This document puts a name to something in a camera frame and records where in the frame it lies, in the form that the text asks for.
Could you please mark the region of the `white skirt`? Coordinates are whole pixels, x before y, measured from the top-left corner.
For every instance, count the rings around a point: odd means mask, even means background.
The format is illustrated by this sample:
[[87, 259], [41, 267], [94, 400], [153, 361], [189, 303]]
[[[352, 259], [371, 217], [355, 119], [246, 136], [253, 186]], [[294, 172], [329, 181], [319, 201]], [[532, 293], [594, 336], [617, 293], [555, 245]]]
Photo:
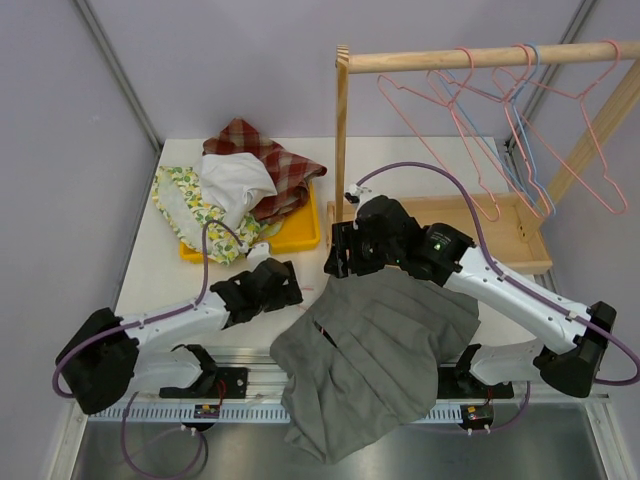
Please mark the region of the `white skirt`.
[[251, 153], [205, 154], [193, 169], [203, 202], [221, 208], [232, 230], [263, 198], [277, 194], [265, 165]]

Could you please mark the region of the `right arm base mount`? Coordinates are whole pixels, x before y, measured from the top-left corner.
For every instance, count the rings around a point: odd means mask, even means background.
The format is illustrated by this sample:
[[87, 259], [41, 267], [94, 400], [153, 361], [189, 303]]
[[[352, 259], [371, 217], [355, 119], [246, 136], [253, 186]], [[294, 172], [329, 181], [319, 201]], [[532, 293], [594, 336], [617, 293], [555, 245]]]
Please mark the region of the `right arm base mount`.
[[444, 363], [438, 367], [438, 400], [508, 400], [515, 398], [514, 385], [524, 383], [524, 379], [488, 384], [477, 379], [470, 371], [473, 355], [480, 344], [472, 344], [465, 349], [456, 363]]

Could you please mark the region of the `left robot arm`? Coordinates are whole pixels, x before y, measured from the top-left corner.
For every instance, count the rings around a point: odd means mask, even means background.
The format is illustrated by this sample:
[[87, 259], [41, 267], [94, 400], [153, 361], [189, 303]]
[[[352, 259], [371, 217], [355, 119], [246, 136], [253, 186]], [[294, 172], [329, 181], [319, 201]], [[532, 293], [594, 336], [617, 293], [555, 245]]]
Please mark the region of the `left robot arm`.
[[211, 398], [222, 389], [218, 365], [189, 338], [248, 323], [302, 300], [293, 263], [267, 258], [250, 271], [204, 286], [181, 306], [130, 316], [96, 310], [56, 357], [52, 386], [87, 415], [136, 392], [166, 399]]

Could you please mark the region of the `grey skirt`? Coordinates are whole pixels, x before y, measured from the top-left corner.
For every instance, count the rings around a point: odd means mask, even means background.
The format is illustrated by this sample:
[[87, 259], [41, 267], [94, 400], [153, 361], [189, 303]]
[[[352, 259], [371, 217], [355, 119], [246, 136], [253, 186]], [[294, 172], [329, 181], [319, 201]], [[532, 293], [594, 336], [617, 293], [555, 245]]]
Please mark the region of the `grey skirt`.
[[333, 348], [302, 314], [270, 347], [286, 373], [285, 442], [335, 464], [434, 407], [438, 367], [480, 326], [476, 299], [387, 268], [331, 277], [341, 300]]

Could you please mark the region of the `red plaid skirt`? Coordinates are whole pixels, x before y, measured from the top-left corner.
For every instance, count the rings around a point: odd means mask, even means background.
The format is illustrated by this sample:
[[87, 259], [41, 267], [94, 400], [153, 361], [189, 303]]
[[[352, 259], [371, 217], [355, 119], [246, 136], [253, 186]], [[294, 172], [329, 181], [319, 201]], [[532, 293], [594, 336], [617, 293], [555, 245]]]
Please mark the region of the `red plaid skirt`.
[[311, 182], [327, 173], [325, 166], [286, 150], [240, 117], [217, 136], [205, 140], [203, 153], [250, 153], [262, 162], [276, 188], [274, 196], [264, 197], [252, 210], [255, 219], [263, 224], [284, 220], [304, 207], [309, 201]]

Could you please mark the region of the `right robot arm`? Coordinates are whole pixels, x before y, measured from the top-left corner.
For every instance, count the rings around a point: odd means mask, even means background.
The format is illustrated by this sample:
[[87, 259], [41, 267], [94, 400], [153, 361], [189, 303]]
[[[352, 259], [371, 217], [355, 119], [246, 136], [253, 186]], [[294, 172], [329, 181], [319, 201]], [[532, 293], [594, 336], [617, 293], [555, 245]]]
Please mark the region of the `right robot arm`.
[[543, 380], [576, 398], [590, 395], [617, 312], [557, 295], [494, 259], [444, 223], [420, 225], [397, 200], [368, 195], [350, 221], [331, 226], [325, 273], [345, 278], [398, 267], [411, 277], [468, 295], [514, 321], [534, 340], [469, 346], [454, 371], [456, 389], [476, 396], [488, 385]]

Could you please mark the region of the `lemon print skirt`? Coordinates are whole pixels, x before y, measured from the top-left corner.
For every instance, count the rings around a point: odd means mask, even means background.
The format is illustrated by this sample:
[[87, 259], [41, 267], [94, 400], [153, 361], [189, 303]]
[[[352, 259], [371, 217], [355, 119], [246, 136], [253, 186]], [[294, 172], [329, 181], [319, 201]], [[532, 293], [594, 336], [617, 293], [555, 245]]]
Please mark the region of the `lemon print skirt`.
[[151, 198], [177, 238], [199, 255], [203, 251], [203, 228], [213, 220], [207, 228], [206, 252], [210, 260], [221, 265], [228, 266], [245, 255], [262, 230], [250, 213], [233, 227], [223, 208], [205, 203], [199, 177], [192, 167], [160, 166]]

